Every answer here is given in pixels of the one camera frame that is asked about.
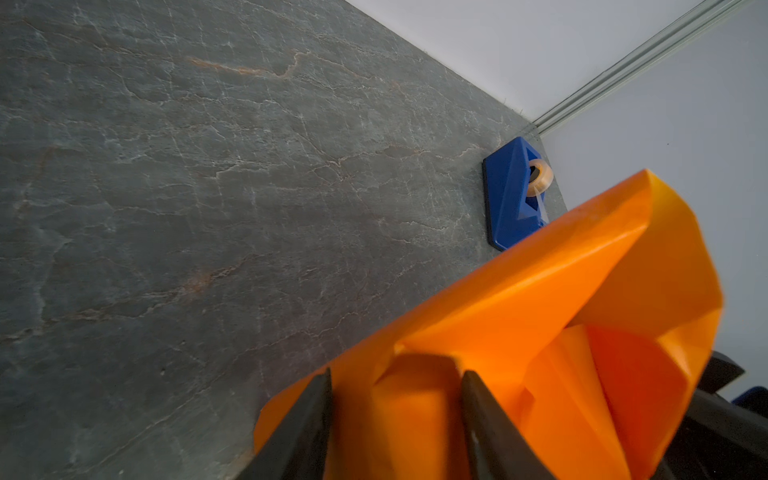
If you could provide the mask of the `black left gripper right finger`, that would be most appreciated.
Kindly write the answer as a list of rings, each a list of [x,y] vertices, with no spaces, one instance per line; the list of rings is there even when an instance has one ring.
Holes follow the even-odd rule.
[[[462,376],[461,413],[472,479],[555,478],[472,370]]]

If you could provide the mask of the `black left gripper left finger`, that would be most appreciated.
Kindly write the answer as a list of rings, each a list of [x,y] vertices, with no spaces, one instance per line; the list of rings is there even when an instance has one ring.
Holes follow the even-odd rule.
[[[332,376],[327,368],[311,379],[236,479],[322,479],[332,414]]]

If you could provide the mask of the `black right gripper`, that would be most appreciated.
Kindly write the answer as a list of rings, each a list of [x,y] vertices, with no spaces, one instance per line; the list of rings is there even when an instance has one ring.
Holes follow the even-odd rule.
[[[655,479],[765,479],[767,389],[753,387],[733,401],[718,391],[745,370],[713,352]]]

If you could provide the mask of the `orange wrapping paper sheet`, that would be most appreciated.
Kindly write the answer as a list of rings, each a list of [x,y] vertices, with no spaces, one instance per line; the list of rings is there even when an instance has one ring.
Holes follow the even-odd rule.
[[[273,397],[255,455],[318,374],[322,479],[467,479],[467,370],[557,479],[648,479],[706,368],[723,294],[697,219],[643,170]]]

